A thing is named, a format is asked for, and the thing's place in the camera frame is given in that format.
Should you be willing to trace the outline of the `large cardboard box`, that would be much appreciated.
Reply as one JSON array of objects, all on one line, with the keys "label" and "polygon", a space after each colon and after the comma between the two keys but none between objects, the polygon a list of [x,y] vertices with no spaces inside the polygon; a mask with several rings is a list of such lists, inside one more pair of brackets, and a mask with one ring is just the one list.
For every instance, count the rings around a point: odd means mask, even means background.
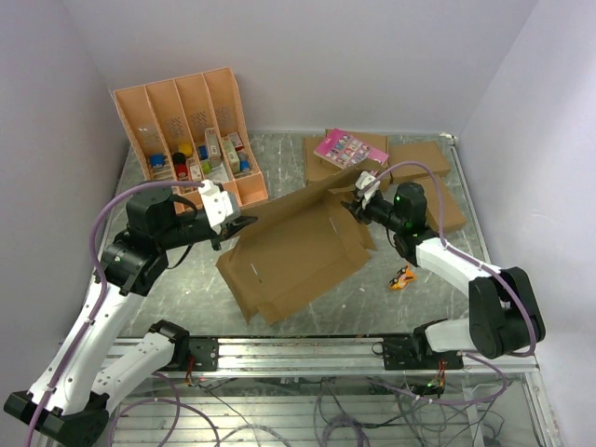
[{"label": "large cardboard box", "polygon": [[370,260],[369,229],[344,204],[363,171],[381,168],[367,160],[248,210],[256,223],[216,263],[245,320],[280,322]]}]

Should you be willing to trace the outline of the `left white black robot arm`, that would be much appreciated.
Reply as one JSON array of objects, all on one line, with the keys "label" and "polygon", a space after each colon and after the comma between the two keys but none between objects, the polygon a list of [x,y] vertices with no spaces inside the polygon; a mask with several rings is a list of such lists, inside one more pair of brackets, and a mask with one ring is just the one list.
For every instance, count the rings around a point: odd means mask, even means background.
[{"label": "left white black robot arm", "polygon": [[[169,250],[208,241],[217,251],[256,221],[219,184],[194,183],[200,207],[174,194],[175,186],[141,183],[113,198],[96,218],[88,241],[94,279],[82,310],[41,376],[11,393],[4,405],[31,434],[62,446],[92,446],[122,399],[149,374],[188,367],[190,334],[165,320],[119,360],[102,366],[124,324],[169,270]],[[176,204],[190,209],[177,213]]]}]

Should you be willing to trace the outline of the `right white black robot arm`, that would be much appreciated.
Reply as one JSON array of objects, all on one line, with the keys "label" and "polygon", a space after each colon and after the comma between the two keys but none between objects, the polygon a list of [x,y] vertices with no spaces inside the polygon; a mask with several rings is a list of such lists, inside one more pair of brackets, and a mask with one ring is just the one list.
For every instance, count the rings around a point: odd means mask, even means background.
[{"label": "right white black robot arm", "polygon": [[443,352],[476,351],[487,359],[531,356],[547,334],[527,273],[487,264],[450,244],[425,217],[427,198],[418,183],[402,183],[384,199],[369,172],[360,175],[345,208],[361,224],[379,224],[402,259],[447,281],[468,299],[468,315],[432,321],[413,331],[410,354],[433,367]]}]

